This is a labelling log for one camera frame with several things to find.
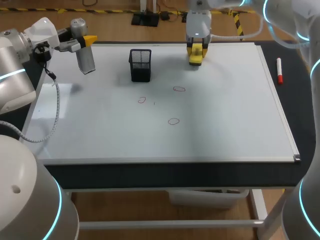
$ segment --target red marker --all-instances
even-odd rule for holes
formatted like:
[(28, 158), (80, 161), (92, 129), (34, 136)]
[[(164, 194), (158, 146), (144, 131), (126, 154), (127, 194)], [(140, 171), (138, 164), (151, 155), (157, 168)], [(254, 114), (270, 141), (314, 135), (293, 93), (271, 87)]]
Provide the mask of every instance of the red marker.
[(281, 65), (281, 58), (276, 59), (276, 68), (278, 71), (278, 84), (281, 85), (284, 83), (284, 79), (282, 77), (282, 65)]

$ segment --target whiteboard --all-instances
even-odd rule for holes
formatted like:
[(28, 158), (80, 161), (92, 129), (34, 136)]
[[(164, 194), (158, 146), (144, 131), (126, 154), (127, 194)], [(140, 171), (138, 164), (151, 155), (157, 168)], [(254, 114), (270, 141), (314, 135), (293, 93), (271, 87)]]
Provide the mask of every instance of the whiteboard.
[[(131, 81), (131, 49), (151, 49), (151, 82)], [(46, 165), (290, 162), (299, 154), (262, 50), (212, 43), (202, 66), (185, 44), (96, 44), (96, 71), (54, 52), (48, 69), (61, 89), (54, 135), (24, 142)], [(23, 131), (45, 137), (56, 115), (56, 88), (42, 73)]]

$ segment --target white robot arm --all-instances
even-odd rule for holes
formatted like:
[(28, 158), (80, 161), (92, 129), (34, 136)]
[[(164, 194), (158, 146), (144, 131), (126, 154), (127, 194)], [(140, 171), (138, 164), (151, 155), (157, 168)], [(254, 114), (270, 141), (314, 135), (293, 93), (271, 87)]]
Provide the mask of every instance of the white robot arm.
[(46, 17), (24, 32), (19, 33), (16, 29), (0, 32), (0, 114), (21, 108), (36, 98), (35, 89), (22, 66), (30, 60), (30, 55), (45, 63), (51, 58), (50, 48), (76, 52), (79, 68), (87, 74), (95, 70), (90, 45), (96, 39), (97, 36), (87, 36), (87, 25), (82, 18), (73, 19), (71, 27), (58, 32)]
[[(284, 205), (282, 224), (290, 240), (318, 240), (320, 238), (320, 2), (318, 0), (189, 0), (188, 3), (190, 11), (186, 23), (187, 48), (192, 46), (193, 38), (203, 38), (202, 46), (208, 48), (211, 8), (241, 6), (253, 8), (264, 18), (277, 42), (285, 47), (300, 47), (302, 56), (311, 69), (316, 148), (309, 171)], [(290, 34), (299, 44), (281, 42), (275, 36), (272, 25)]]
[[(193, 38), (201, 38), (203, 39), (202, 45), (204, 49), (208, 49), (208, 45), (211, 40), (211, 13), (210, 10), (212, 8), (229, 8), (229, 7), (241, 7), (247, 6), (253, 8), (261, 17), (263, 17), (269, 24), (269, 29), (272, 30), (272, 25), (279, 27), (280, 29), (284, 30), (291, 36), (293, 36), (300, 44), (295, 45), (293, 47), (300, 47), (302, 52), (302, 56), (304, 57), (305, 61), (309, 63), (311, 67), (311, 86), (312, 86), (312, 100), (313, 100), (313, 111), (314, 111), (314, 121), (315, 121), (315, 131), (316, 131), (316, 149), (312, 164), (310, 166), (309, 171), (301, 180), (301, 182), (297, 185), (291, 196), (287, 199), (283, 211), (282, 211), (282, 223), (283, 223), (283, 230), (286, 236), (290, 240), (301, 240), (301, 239), (319, 239), (320, 238), (320, 2), (318, 0), (188, 0), (189, 4), (189, 13), (187, 15), (187, 26), (186, 26), (186, 34), (187, 34), (187, 47), (192, 44)], [(19, 78), (17, 81), (16, 86), (19, 86), (18, 91), (20, 94), (16, 95), (14, 99), (22, 97), (26, 94), (30, 94), (28, 100), (21, 100), (18, 101), (15, 105), (17, 108), (22, 104), (21, 102), (30, 102), (34, 98), (33, 87), (30, 86), (28, 76), (22, 70), (21, 59), (27, 59), (30, 51), (33, 49), (34, 44), (41, 43), (41, 39), (38, 37), (32, 36), (26, 37), (23, 33), (18, 34), (18, 41), (7, 41), (7, 37), (0, 35), (0, 63), (4, 62), (4, 59), (10, 59), (11, 64), (4, 64), (4, 67), (0, 64), (0, 110), (2, 110), (4, 105), (7, 102), (13, 100), (3, 99), (2, 97), (2, 90), (4, 89), (4, 79), (6, 78)], [(53, 45), (56, 45), (56, 38), (52, 37), (49, 39), (49, 35), (46, 35), (44, 39), (47, 41), (53, 42)], [(24, 48), (15, 48), (15, 46), (24, 46)], [(70, 49), (66, 46), (56, 46), (57, 48), (61, 47), (61, 50), (64, 51), (65, 49)], [(0, 136), (0, 155), (4, 156), (1, 157), (2, 161), (5, 161), (5, 170), (4, 168), (0, 168), (0, 188), (1, 192), (5, 192), (2, 189), (11, 189), (11, 192), (7, 193), (5, 197), (14, 198), (15, 191), (18, 189), (15, 186), (17, 182), (17, 178), (12, 177), (11, 182), (5, 181), (6, 174), (10, 171), (17, 177), (21, 177), (19, 175), (24, 171), (21, 168), (21, 171), (16, 171), (15, 169), (17, 166), (23, 166), (24, 158), (28, 158), (30, 161), (30, 168), (32, 167), (32, 171), (28, 171), (29, 179), (32, 182), (32, 187), (34, 189), (38, 189), (36, 187), (36, 183), (48, 185), (48, 192), (55, 198), (55, 202), (52, 203), (51, 206), (54, 211), (50, 211), (50, 220), (46, 222), (45, 228), (41, 229), (40, 233), (30, 232), (27, 229), (22, 234), (29, 234), (26, 235), (30, 239), (36, 239), (34, 236), (44, 236), (44, 238), (39, 239), (62, 239), (60, 234), (64, 231), (64, 228), (53, 227), (56, 226), (55, 224), (59, 223), (59, 219), (64, 221), (64, 219), (68, 219), (64, 223), (71, 223), (74, 221), (77, 224), (72, 225), (68, 229), (70, 230), (68, 234), (71, 236), (70, 239), (77, 238), (77, 216), (74, 207), (72, 205), (65, 203), (62, 206), (68, 206), (67, 209), (61, 209), (60, 203), (61, 201), (66, 201), (64, 197), (64, 193), (60, 195), (60, 187), (55, 186), (55, 181), (53, 178), (49, 180), (48, 174), (44, 173), (45, 168), (42, 166), (40, 167), (39, 164), (33, 164), (35, 159), (30, 155), (31, 153), (29, 150), (26, 149), (24, 145), (19, 143), (16, 140), (13, 140), (9, 137)], [(45, 181), (38, 181), (41, 178), (47, 178)], [(43, 193), (43, 188), (41, 188), (41, 184), (39, 185), (39, 190)], [(15, 234), (16, 229), (20, 229), (19, 226), (23, 225), (24, 222), (28, 222), (28, 216), (33, 216), (32, 212), (28, 212), (26, 206), (27, 203), (32, 203), (32, 193), (28, 191), (26, 195), (25, 202), (17, 203), (20, 206), (19, 209), (14, 210), (14, 205), (10, 205), (7, 202), (6, 206), (12, 207), (12, 212), (4, 211), (4, 213), (9, 216), (9, 221), (7, 219), (3, 220), (0, 218), (0, 239), (1, 236), (14, 236), (11, 239), (20, 239), (19, 236)], [(40, 222), (35, 222), (33, 227), (35, 227)]]

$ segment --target black mat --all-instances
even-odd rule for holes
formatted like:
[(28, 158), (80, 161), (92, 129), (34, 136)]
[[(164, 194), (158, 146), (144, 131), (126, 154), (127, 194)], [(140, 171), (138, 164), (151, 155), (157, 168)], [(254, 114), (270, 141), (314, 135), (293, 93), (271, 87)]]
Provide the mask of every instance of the black mat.
[[(307, 172), (316, 145), (309, 74), (296, 50), (271, 41), (255, 43), (262, 47), (301, 162), (95, 164), (47, 166), (47, 169), (64, 189), (295, 186)], [(278, 57), (282, 59), (283, 68), (284, 84), (281, 86), (277, 85)], [(34, 62), (26, 64), (25, 68), (36, 86), (41, 69)], [(26, 106), (0, 115), (0, 120), (22, 129), (28, 109)], [(18, 139), (16, 134), (2, 126), (0, 134)]]

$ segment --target red ink mark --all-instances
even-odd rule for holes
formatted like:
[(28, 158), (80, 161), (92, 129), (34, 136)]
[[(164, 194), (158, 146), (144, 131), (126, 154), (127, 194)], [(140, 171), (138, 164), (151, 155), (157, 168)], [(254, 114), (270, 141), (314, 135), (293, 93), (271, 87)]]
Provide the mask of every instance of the red ink mark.
[(143, 104), (146, 101), (146, 97), (142, 96), (140, 97), (138, 103)]
[(176, 92), (185, 92), (186, 91), (186, 89), (182, 86), (174, 86), (173, 90)]
[(176, 125), (178, 123), (180, 123), (180, 120), (178, 118), (171, 118), (168, 120), (168, 124), (170, 125)]

